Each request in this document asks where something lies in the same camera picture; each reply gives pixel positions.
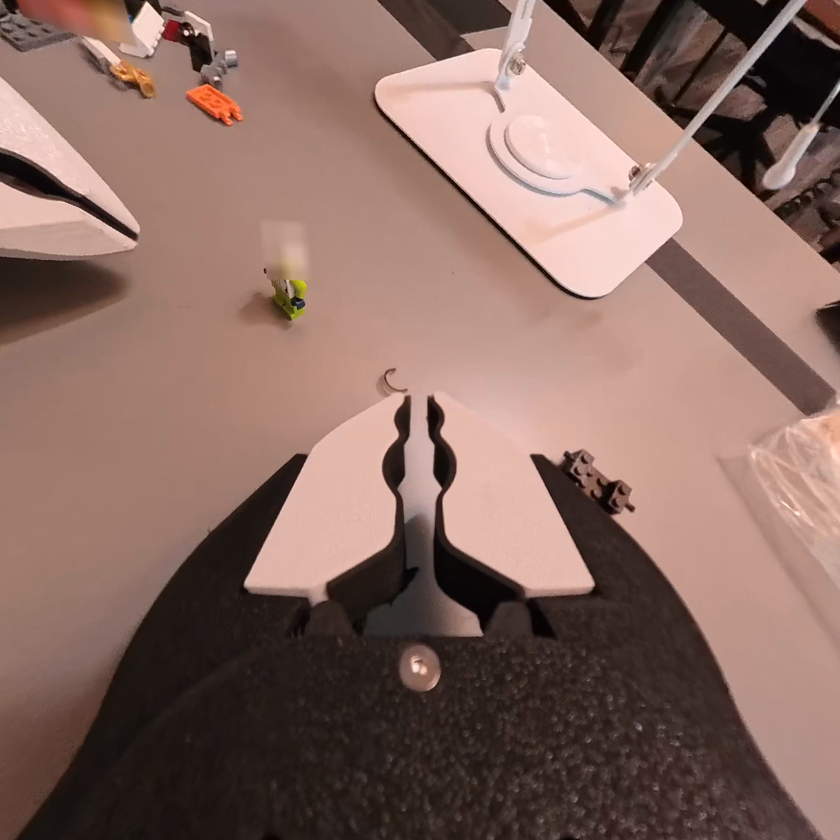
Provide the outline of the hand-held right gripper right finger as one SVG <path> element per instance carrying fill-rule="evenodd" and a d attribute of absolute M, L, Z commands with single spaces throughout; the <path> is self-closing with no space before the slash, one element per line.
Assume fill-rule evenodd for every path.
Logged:
<path fill-rule="evenodd" d="M 434 573 L 463 607 L 589 595 L 587 568 L 532 458 L 454 397 L 427 399 L 434 477 Z"/>

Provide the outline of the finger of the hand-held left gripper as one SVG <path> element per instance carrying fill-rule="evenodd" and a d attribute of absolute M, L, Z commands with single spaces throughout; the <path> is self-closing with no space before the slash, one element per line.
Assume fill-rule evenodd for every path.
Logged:
<path fill-rule="evenodd" d="M 86 198 L 140 232 L 140 226 L 111 187 L 10 84 L 1 80 L 1 174 L 37 170 L 68 193 Z"/>
<path fill-rule="evenodd" d="M 21 259 L 88 259 L 132 250 L 140 232 L 33 170 L 3 171 L 1 254 Z"/>

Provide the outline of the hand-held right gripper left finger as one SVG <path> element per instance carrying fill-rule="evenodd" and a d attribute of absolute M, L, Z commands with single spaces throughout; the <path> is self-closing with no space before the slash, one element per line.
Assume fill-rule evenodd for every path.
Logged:
<path fill-rule="evenodd" d="M 390 395 L 314 445 L 245 577 L 255 595 L 375 607 L 403 588 L 411 398 Z"/>

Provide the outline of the lime green lego minifigure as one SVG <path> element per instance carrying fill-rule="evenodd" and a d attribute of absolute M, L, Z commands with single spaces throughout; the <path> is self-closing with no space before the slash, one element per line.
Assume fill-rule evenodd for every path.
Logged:
<path fill-rule="evenodd" d="M 272 287 L 272 300 L 288 321 L 293 322 L 303 314 L 308 293 L 306 272 L 291 263 L 268 265 L 264 273 Z"/>

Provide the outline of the dark grey lego piece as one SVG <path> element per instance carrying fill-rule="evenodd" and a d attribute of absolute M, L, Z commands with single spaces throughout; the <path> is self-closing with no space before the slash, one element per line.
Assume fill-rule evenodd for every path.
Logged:
<path fill-rule="evenodd" d="M 585 449 L 566 451 L 560 462 L 561 471 L 583 493 L 609 515 L 635 512 L 631 502 L 632 488 L 622 479 L 608 479 L 594 466 L 594 456 Z"/>

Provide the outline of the pile of lego pieces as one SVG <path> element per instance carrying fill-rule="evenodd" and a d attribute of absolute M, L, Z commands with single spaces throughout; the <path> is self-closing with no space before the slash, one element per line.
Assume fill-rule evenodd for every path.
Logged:
<path fill-rule="evenodd" d="M 235 100 L 223 91 L 228 72 L 238 65 L 233 49 L 221 49 L 212 25 L 164 1 L 2 1 L 2 40 L 20 53 L 74 41 L 90 64 L 118 87 L 142 98 L 156 96 L 144 62 L 161 42 L 187 49 L 197 85 L 186 99 L 225 125 L 243 119 Z"/>

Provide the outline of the clear plastic bag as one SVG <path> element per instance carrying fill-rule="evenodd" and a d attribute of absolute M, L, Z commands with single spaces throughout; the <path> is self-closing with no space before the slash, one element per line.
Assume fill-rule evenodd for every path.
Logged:
<path fill-rule="evenodd" d="M 761 436 L 719 466 L 794 569 L 838 595 L 839 405 Z"/>

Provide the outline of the white book stand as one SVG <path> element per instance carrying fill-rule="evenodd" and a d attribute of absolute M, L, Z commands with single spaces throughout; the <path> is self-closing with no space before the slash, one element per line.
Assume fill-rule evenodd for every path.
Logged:
<path fill-rule="evenodd" d="M 395 73 L 374 102 L 558 286 L 614 291 L 683 223 L 658 183 L 800 12 L 787 2 L 654 162 L 636 164 L 527 61 L 536 2 L 517 2 L 503 46 Z"/>

